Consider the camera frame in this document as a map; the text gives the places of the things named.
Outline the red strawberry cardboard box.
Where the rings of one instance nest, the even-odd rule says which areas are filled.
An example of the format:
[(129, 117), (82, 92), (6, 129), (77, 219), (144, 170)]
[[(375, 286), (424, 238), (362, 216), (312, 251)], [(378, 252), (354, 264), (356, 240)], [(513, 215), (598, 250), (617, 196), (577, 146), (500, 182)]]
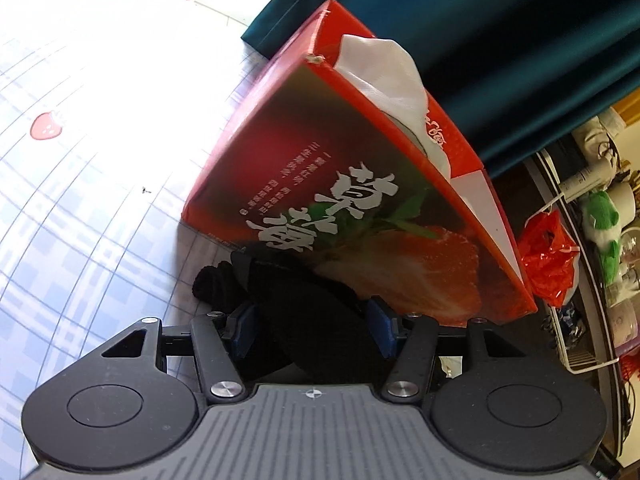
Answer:
[(188, 226), (309, 268), (448, 326), (503, 324), (536, 304), (484, 166), (422, 92), (411, 58), (335, 0), (274, 55), (234, 112), (182, 210)]

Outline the red plastic bag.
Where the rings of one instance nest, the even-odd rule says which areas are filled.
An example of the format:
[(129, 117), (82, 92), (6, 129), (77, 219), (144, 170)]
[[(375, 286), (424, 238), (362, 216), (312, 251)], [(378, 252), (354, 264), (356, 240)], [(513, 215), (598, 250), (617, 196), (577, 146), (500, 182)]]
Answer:
[(557, 209), (541, 211), (525, 223), (518, 250), (534, 295), (555, 309), (572, 299), (579, 281), (579, 245)]

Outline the teal curtain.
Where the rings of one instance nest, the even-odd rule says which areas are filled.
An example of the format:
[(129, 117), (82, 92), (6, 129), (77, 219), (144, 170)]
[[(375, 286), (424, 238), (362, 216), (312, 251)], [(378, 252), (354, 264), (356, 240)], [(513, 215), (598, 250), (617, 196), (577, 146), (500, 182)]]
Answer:
[[(244, 32), (273, 56), (326, 0), (270, 0)], [(491, 174), (639, 84), (639, 0), (336, 0), (413, 57)]]

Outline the white tissue paper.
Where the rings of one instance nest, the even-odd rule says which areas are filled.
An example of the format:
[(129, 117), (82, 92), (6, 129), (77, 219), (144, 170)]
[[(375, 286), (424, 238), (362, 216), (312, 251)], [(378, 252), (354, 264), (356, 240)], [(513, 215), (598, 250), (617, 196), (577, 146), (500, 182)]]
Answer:
[(445, 178), (448, 156), (426, 130), (428, 97), (411, 55), (390, 39), (345, 35), (334, 70), (390, 118)]

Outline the green white plush toy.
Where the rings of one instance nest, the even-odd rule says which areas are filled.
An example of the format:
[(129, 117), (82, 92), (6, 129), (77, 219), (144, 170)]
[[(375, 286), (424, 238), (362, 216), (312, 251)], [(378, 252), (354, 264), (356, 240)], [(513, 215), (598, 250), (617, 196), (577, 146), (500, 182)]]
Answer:
[(586, 195), (580, 201), (580, 209), (585, 236), (598, 248), (604, 284), (611, 285), (620, 270), (620, 213), (604, 191)]

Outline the white tube bottle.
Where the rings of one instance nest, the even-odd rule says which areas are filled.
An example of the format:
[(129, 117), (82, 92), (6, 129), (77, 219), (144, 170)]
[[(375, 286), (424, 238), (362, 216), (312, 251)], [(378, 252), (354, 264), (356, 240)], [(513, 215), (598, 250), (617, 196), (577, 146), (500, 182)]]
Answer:
[(594, 188), (608, 186), (615, 174), (616, 170), (611, 162), (602, 158), (561, 182), (559, 189), (564, 200), (570, 203)]

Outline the plaid blue tablecloth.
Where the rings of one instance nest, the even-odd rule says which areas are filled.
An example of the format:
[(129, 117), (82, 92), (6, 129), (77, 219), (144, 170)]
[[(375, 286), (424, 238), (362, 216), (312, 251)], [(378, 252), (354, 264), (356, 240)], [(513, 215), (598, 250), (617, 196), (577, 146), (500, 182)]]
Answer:
[(51, 55), (1, 55), (1, 474), (36, 466), (21, 414), (55, 374), (142, 318), (184, 325), (205, 312), (191, 292), (228, 250), (180, 219), (214, 134), (264, 67), (224, 38), (203, 132), (180, 148), (147, 128), (99, 136), (70, 109), (75, 91)]

